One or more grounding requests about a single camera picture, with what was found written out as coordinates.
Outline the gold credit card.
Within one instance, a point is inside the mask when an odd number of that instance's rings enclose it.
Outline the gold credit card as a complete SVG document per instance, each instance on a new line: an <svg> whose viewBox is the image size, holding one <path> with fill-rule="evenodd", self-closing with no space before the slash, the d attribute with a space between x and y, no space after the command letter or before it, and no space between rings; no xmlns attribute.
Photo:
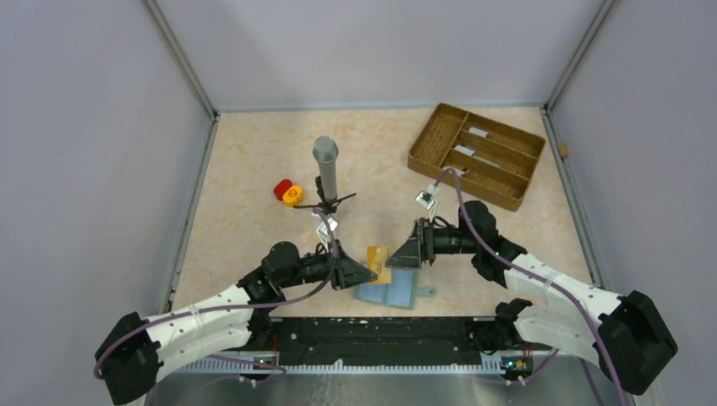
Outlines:
<svg viewBox="0 0 717 406"><path fill-rule="evenodd" d="M367 247L366 267L375 275L370 281L372 285L387 285L391 283L391 268L386 265L390 256L388 245L370 245Z"/></svg>

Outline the green card holder wallet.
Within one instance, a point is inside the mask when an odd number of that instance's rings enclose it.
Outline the green card holder wallet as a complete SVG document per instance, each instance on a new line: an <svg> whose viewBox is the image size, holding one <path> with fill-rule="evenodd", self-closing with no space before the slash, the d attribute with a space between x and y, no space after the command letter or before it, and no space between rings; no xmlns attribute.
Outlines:
<svg viewBox="0 0 717 406"><path fill-rule="evenodd" d="M414 270L395 269L388 284L360 284L354 292L356 300L383 307L413 310L417 298L432 298L436 288L420 287Z"/></svg>

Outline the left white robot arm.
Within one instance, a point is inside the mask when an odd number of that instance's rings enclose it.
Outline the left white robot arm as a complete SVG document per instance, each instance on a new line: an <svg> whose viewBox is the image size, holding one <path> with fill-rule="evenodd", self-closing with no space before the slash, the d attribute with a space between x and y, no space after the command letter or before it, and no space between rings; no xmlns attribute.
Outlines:
<svg viewBox="0 0 717 406"><path fill-rule="evenodd" d="M123 316L96 350L95 378L111 400L124 405L147 394L175 370L230 348L264 348L270 313L290 305L284 288L314 283L343 290L376 275L348 256L340 243L300 255L295 244L274 244L260 265L218 294L161 315Z"/></svg>

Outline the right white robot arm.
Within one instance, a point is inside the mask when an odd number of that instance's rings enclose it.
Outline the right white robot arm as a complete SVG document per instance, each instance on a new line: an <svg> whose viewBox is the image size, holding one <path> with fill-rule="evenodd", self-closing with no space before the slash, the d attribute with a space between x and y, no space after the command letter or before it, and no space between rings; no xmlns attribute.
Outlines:
<svg viewBox="0 0 717 406"><path fill-rule="evenodd" d="M483 279L542 299L543 307L526 299L496 306L495 335L506 348L539 343L558 349L599 367L633 395L644 394L678 352L649 296L613 293L551 268L500 235L480 201L459 207L457 225L416 220L386 266L419 269L438 255L471 255Z"/></svg>

